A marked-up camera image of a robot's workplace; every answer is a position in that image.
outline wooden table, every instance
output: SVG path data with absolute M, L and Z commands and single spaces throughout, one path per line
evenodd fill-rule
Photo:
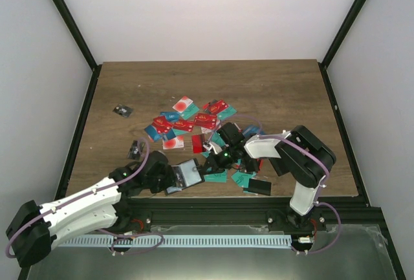
M 168 61 L 104 63 L 83 132 L 67 194 L 93 185 L 113 169 L 130 162 L 127 153 L 133 140 L 147 136 L 144 128 L 160 111 L 188 96 L 201 107 L 212 99 L 224 99 L 239 114 L 261 120 L 266 133 L 280 133 L 296 125 L 308 127 L 327 144 L 338 159 L 323 195 L 357 195 L 351 169 L 316 60 Z M 134 109 L 129 118 L 113 112 L 119 104 Z M 240 127 L 251 124 L 232 120 Z M 191 135 L 184 135 L 184 149 L 165 151 L 172 164 L 201 155 L 192 153 Z M 151 150 L 162 142 L 151 143 Z M 205 182 L 169 197 L 253 196 L 231 179 Z M 278 177 L 265 161 L 257 178 L 272 182 L 272 195 L 292 195 L 295 180 Z M 149 196 L 145 191 L 140 197 Z

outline wire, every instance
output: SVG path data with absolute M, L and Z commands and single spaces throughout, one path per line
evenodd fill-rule
M 165 241 L 164 235 L 161 234 L 161 233 L 137 233 L 137 234 L 133 234 L 133 235 L 119 235 L 117 233 L 111 233 L 111 232 L 109 232 L 107 230 L 98 230 L 98 231 L 101 232 L 101 233 L 106 233 L 107 235 L 111 235 L 113 237 L 118 238 L 118 239 L 114 239 L 114 241 L 112 242 L 112 245 L 111 245 L 112 255 L 116 255 L 116 251 L 114 249 L 114 246 L 118 242 L 123 241 L 124 239 L 128 239 L 128 238 L 139 238 L 139 237 L 150 236 L 150 235 L 155 235 L 155 236 L 161 237 L 161 239 L 159 240 L 159 242 L 156 245 L 154 245 L 154 246 L 152 246 L 150 248 L 146 248 L 144 250 L 136 251 L 136 252 L 121 252 L 121 255 L 136 255 L 136 254 L 146 253 L 146 252 L 155 250 L 156 248 L 158 248 Z
M 140 232 L 144 229 L 144 223 L 138 219 L 132 219 L 131 223 L 138 223 L 140 225 Z
M 37 217 L 34 217 L 33 219 L 31 219 L 30 221 L 28 221 L 26 224 L 24 224 L 22 227 L 20 227 L 20 229 L 18 229 L 15 233 L 14 233 L 14 235 L 10 238 L 10 240 L 8 241 L 8 243 L 7 243 L 7 245 L 6 245 L 6 248 L 5 248 L 5 254 L 6 254 L 6 256 L 9 258 L 9 259 L 14 259 L 14 258 L 16 258 L 16 256 L 15 255 L 13 255 L 13 254 L 10 254 L 10 248 L 11 248 L 11 246 L 12 246 L 12 244 L 13 244 L 13 242 L 16 240 L 16 238 L 17 237 L 19 237 L 20 236 L 20 234 L 21 233 L 23 233 L 28 227 L 30 227 L 31 225 L 33 225 L 34 223 L 36 223 L 38 220 L 40 220 L 40 219 L 42 219 L 43 217 L 46 217 L 47 215 L 49 215 L 49 214 L 51 214 L 51 213 L 55 213 L 55 212 L 57 212 L 58 210 L 60 210 L 60 209 L 62 209 L 62 208 L 64 208 L 65 206 L 68 206 L 69 204 L 72 204 L 73 202 L 75 202 L 75 201 L 78 201 L 78 200 L 80 200 L 80 199 L 82 199 L 82 198 L 85 198 L 85 197 L 87 197 L 87 196 L 89 196 L 89 195 L 92 195 L 92 194 L 95 194 L 95 193 L 97 193 L 97 192 L 100 192 L 100 191 L 104 191 L 105 189 L 108 189 L 108 188 L 111 188 L 111 187 L 113 187 L 113 186 L 117 186 L 117 185 L 121 185 L 121 184 L 123 184 L 123 183 L 125 183 L 125 182 L 128 182 L 129 180 L 131 180 L 133 177 L 135 177 L 137 174 L 139 174 L 140 173 L 140 171 L 144 168 L 144 166 L 145 166 L 145 164 L 147 163 L 147 160 L 148 160 L 148 156 L 149 156 L 149 142 L 148 142 L 148 140 L 147 139 L 145 139 L 145 138 L 139 138 L 138 140 L 137 140 L 137 142 L 139 142 L 139 141 L 141 141 L 141 142 L 144 142 L 145 143 L 145 145 L 146 145 L 146 153 L 145 153 L 145 157 L 144 157 L 144 159 L 143 159 L 143 161 L 142 161 L 142 163 L 140 164 L 140 167 L 134 172 L 134 173 L 132 173 L 130 176 L 128 176 L 127 178 L 125 178 L 125 179 L 123 179 L 123 180 L 120 180 L 120 181 L 118 181 L 118 182 L 115 182 L 115 183 L 112 183 L 112 184 L 109 184 L 109 185 L 106 185 L 106 186 L 102 186 L 101 188 L 96 188 L 95 190 L 95 192 L 93 192 L 92 190 L 91 191 L 87 191 L 87 192 L 85 192 L 85 193 L 83 193 L 83 194 L 81 194 L 81 195 L 79 195 L 79 196 L 77 196 L 77 197 L 74 197 L 74 198 L 72 198 L 72 199 L 69 199 L 68 201 L 66 201 L 66 202 L 64 202 L 64 203 L 62 203 L 62 204 L 60 204 L 59 206 L 56 206 L 55 208 L 53 208 L 53 209 L 50 209 L 50 210 L 47 210 L 46 212 L 44 212 L 44 213 L 42 213 L 42 214 L 40 214 L 40 215 L 38 215 Z
M 342 223 L 341 223 L 341 218 L 340 218 L 338 212 L 336 211 L 336 209 L 333 206 L 331 206 L 330 204 L 326 203 L 326 202 L 316 202 L 315 203 L 315 206 L 317 206 L 317 207 L 318 206 L 327 206 L 329 209 L 331 209 L 333 211 L 333 213 L 335 213 L 336 220 L 338 221 L 338 233 L 336 234 L 334 240 L 332 240 L 332 242 L 330 244 L 328 244 L 326 247 L 324 247 L 322 249 L 319 249 L 319 250 L 316 250 L 316 251 L 311 251 L 311 252 L 304 251 L 304 252 L 301 252 L 301 251 L 295 249 L 293 246 L 291 246 L 292 250 L 294 250 L 297 254 L 305 254 L 305 255 L 308 255 L 308 254 L 318 254 L 318 253 L 321 253 L 321 252 L 323 252 L 325 250 L 328 250 L 329 248 L 331 248 L 337 242 L 337 240 L 339 239 L 339 236 L 341 234 Z
M 260 133 L 261 132 L 261 130 L 262 130 L 262 128 L 263 128 L 263 126 L 262 126 L 262 124 L 261 124 L 261 122 L 256 118 L 256 117 L 253 117 L 253 116 L 250 116 L 250 115 L 244 115 L 244 114 L 234 114 L 234 115 L 231 115 L 231 116 L 229 116 L 228 118 L 226 118 L 226 120 L 229 120 L 229 119 L 231 119 L 231 118 L 235 118 L 235 117 L 240 117 L 240 118 L 248 118 L 249 120 L 254 120 L 258 125 L 259 125 L 259 130 L 258 130 L 258 133 Z M 210 137 L 207 139 L 207 143 L 208 142 L 210 142 L 211 140 L 212 140 L 212 138 L 213 138 L 213 135 L 215 134 L 215 132 L 218 130 L 218 128 L 220 128 L 220 126 L 221 126 L 221 122 L 220 123 L 218 123 L 215 127 L 214 127 L 214 129 L 213 129 L 213 131 L 212 131 L 212 134 L 210 135 Z
M 314 219 L 310 219 L 310 222 L 313 224 L 314 233 L 313 233 L 313 241 L 316 241 L 316 233 L 318 232 L 318 228 L 316 227 L 316 221 Z

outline red card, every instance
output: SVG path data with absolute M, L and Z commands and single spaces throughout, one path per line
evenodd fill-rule
M 173 127 L 173 124 L 167 121 L 165 116 L 158 116 L 154 118 L 152 126 L 155 127 L 157 133 L 167 133 Z
M 205 151 L 203 146 L 204 135 L 191 136 L 191 141 L 193 142 L 193 153 L 198 154 Z
M 221 111 L 228 108 L 228 104 L 224 102 L 223 100 L 219 100 L 213 104 L 211 104 L 207 110 L 212 113 L 213 115 L 219 114 Z
M 194 129 L 194 122 L 191 120 L 177 120 L 173 124 L 173 128 L 188 131 L 190 133 Z
M 214 129 L 217 121 L 216 115 L 199 113 L 194 118 L 194 125 Z

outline small black object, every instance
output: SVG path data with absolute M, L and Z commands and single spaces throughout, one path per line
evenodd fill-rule
M 128 118 L 129 115 L 131 115 L 132 111 L 134 111 L 132 108 L 127 107 L 126 105 L 118 104 L 114 109 L 113 112 L 116 114 Z
M 246 188 L 245 190 L 250 191 L 252 193 L 270 196 L 271 189 L 272 183 L 251 178 L 248 181 L 248 188 Z
M 142 151 L 144 150 L 145 143 L 141 142 L 138 145 L 138 141 L 134 140 L 131 144 L 131 147 L 129 148 L 128 152 L 128 159 L 132 160 L 139 160 L 142 154 Z

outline card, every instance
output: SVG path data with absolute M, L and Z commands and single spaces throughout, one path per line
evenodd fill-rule
M 216 123 L 215 123 L 215 127 L 217 127 L 217 125 L 218 125 L 219 123 L 220 123 L 220 120 L 217 120 L 217 121 L 216 121 Z M 208 128 L 201 127 L 201 132 L 202 132 L 202 133 L 210 133 L 210 132 L 212 132 L 212 131 L 213 131 L 213 129 L 208 129 Z
M 214 129 L 217 122 L 216 115 L 199 113 L 194 118 L 194 124 L 203 128 Z
M 170 129 L 167 133 L 164 133 L 161 136 L 164 141 L 170 141 L 176 137 L 173 129 Z
M 161 112 L 161 116 L 165 116 L 166 120 L 171 123 L 175 123 L 180 119 L 180 113 L 178 112 Z
M 233 181 L 241 188 L 248 188 L 248 181 L 254 177 L 256 173 L 244 173 L 237 171 L 232 175 Z
M 236 167 L 237 169 L 239 169 L 239 168 L 240 168 L 240 165 L 241 165 L 241 159 L 239 159 L 239 160 L 235 163 L 235 167 Z
M 259 131 L 258 126 L 250 125 L 246 129 L 243 129 L 243 136 L 250 137 L 252 135 L 257 134 L 258 131 Z M 262 130 L 260 131 L 259 134 L 265 135 L 265 132 Z
M 161 135 L 157 132 L 157 130 L 153 127 L 153 126 L 151 126 L 151 125 L 149 125 L 149 126 L 147 126 L 145 129 L 144 129 L 144 131 L 148 134 L 148 137 L 150 137 L 150 139 L 151 139 L 151 141 L 152 142 L 156 142 L 156 141 L 158 141 L 158 140 L 160 140 L 161 139 Z
M 194 103 L 192 103 L 188 106 L 188 108 L 184 112 L 180 113 L 180 116 L 183 119 L 187 120 L 188 118 L 192 117 L 198 111 L 200 111 L 200 109 Z
M 200 121 L 200 122 L 214 122 L 214 124 L 217 121 L 216 115 L 206 114 L 206 113 L 199 113 L 194 117 L 194 122 Z
M 184 138 L 182 136 L 177 136 L 169 141 L 162 141 L 163 149 L 179 149 L 180 147 L 184 147 Z
M 158 133 L 167 133 L 173 127 L 173 124 L 168 122 L 165 116 L 154 118 L 151 125 L 155 127 Z
M 132 111 L 134 111 L 132 108 L 127 107 L 126 105 L 118 104 L 114 109 L 113 112 L 116 114 L 123 116 L 125 118 L 128 118 L 129 115 L 131 115 Z
M 226 118 L 231 117 L 231 115 L 234 115 L 235 113 L 237 113 L 237 111 L 231 105 L 228 105 L 228 108 L 217 114 L 217 117 L 220 120 L 225 120 Z
M 141 142 L 138 145 L 138 141 L 134 140 L 129 148 L 129 152 L 127 155 L 128 159 L 139 160 L 141 157 L 141 153 L 144 150 L 145 143 Z
M 203 146 L 205 139 L 204 139 L 204 135 L 194 135 L 191 136 L 191 142 L 193 144 L 193 153 L 194 154 L 198 154 L 198 153 L 202 153 L 205 152 L 205 148 Z
M 204 113 L 211 114 L 211 113 L 210 113 L 210 111 L 208 110 L 208 108 L 209 108 L 209 106 L 210 106 L 210 105 L 212 105 L 212 104 L 214 104 L 214 103 L 216 103 L 216 102 L 217 102 L 217 100 L 216 100 L 216 99 L 214 99 L 213 101 L 211 101 L 211 102 L 208 102 L 208 103 L 204 104 L 204 105 L 202 106 L 202 110 L 204 111 Z
M 173 128 L 183 130 L 183 131 L 187 131 L 187 132 L 190 133 L 194 129 L 194 122 L 192 122 L 191 120 L 177 120 L 173 124 Z
M 223 147 L 226 145 L 224 140 L 220 137 L 218 133 L 214 133 L 212 137 L 212 142 L 216 143 L 218 146 Z
M 174 131 L 176 136 L 182 136 L 182 135 L 185 135 L 186 133 L 188 133 L 188 131 L 184 131 L 184 130 L 180 130 L 180 129 L 174 129 L 174 128 L 173 128 L 173 131 Z
M 204 181 L 226 183 L 227 182 L 227 170 L 225 170 L 222 173 L 213 173 L 211 175 L 204 175 Z
M 173 109 L 178 113 L 183 113 L 192 103 L 193 100 L 187 96 L 184 96 L 173 106 Z
M 224 102 L 224 100 L 219 100 L 213 104 L 211 104 L 207 110 L 212 113 L 213 115 L 219 114 L 221 111 L 228 108 L 228 104 Z

